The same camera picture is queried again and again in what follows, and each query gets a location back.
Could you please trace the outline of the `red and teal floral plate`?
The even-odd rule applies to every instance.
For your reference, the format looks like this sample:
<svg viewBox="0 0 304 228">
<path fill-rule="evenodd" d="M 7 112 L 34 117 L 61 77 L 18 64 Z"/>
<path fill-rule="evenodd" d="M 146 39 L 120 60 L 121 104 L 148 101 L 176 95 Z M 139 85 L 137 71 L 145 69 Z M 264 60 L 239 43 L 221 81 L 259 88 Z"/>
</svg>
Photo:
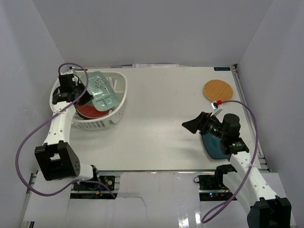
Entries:
<svg viewBox="0 0 304 228">
<path fill-rule="evenodd" d="M 83 115 L 88 115 L 88 116 L 91 116 L 91 115 L 94 115 L 94 114 L 98 114 L 98 113 L 101 113 L 102 111 L 98 111 L 93 103 L 90 101 L 88 103 L 86 103 L 85 105 L 78 105 L 76 106 L 76 111 L 83 114 Z"/>
</svg>

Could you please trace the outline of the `light green rectangular plate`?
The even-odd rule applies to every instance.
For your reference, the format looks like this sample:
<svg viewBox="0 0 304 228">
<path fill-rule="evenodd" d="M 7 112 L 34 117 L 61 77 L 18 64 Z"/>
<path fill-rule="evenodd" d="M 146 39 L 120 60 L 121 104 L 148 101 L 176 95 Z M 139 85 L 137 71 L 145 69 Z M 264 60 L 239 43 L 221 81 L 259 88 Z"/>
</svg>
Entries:
<svg viewBox="0 0 304 228">
<path fill-rule="evenodd" d="M 87 91 L 93 96 L 93 106 L 100 112 L 110 110 L 118 104 L 118 98 L 107 77 L 102 72 L 88 73 Z"/>
</svg>

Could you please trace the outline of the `grey deer pattern plate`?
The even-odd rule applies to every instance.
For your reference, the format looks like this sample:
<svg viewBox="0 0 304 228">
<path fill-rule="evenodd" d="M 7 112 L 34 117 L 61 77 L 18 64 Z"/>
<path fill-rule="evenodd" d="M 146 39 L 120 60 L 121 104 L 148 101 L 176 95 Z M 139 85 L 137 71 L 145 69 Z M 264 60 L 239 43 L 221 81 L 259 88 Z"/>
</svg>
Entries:
<svg viewBox="0 0 304 228">
<path fill-rule="evenodd" d="M 98 114 L 94 114 L 94 115 L 91 115 L 91 116 L 88 116 L 88 115 L 83 115 L 79 112 L 77 112 L 78 116 L 81 117 L 82 119 L 85 119 L 85 120 L 92 120 L 92 119 L 98 119 L 98 118 L 102 118 L 102 117 L 105 117 L 107 115 L 109 115 L 109 112 L 101 112 L 101 113 L 98 113 Z"/>
</svg>

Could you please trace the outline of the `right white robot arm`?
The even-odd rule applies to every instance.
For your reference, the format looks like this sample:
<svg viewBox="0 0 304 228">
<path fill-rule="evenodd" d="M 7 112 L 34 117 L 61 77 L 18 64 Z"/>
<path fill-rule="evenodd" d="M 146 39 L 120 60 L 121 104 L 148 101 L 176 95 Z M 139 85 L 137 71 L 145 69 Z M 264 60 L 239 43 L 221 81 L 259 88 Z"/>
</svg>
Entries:
<svg viewBox="0 0 304 228">
<path fill-rule="evenodd" d="M 216 168 L 215 185 L 228 188 L 247 214 L 250 228 L 288 228 L 291 222 L 291 203 L 280 197 L 267 183 L 251 161 L 249 149 L 240 138 L 240 119 L 226 114 L 223 121 L 202 112 L 193 120 L 182 123 L 191 133 L 211 134 L 219 138 L 220 149 L 229 161 Z"/>
</svg>

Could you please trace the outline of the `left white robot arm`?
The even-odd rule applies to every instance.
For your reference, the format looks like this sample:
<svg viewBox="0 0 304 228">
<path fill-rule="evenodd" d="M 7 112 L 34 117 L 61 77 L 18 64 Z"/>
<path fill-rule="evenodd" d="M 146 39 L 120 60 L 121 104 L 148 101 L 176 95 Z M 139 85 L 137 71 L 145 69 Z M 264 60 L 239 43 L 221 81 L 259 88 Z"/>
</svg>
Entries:
<svg viewBox="0 0 304 228">
<path fill-rule="evenodd" d="M 84 91 L 85 85 L 71 70 L 59 75 L 56 84 L 58 87 L 53 88 L 50 98 L 54 118 L 43 145 L 35 148 L 36 160 L 45 180 L 84 180 L 84 184 L 94 190 L 100 185 L 96 167 L 82 164 L 69 143 L 72 120 L 76 114 L 72 102 Z"/>
</svg>

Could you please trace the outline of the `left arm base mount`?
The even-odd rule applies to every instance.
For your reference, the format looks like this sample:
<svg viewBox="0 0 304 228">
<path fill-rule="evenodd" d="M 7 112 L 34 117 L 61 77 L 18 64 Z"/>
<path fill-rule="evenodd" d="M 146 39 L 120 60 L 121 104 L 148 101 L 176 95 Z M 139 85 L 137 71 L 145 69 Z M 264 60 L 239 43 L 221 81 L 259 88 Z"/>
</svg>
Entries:
<svg viewBox="0 0 304 228">
<path fill-rule="evenodd" d="M 72 186 L 70 199 L 114 200 L 117 197 L 115 176 L 99 176 Z"/>
</svg>

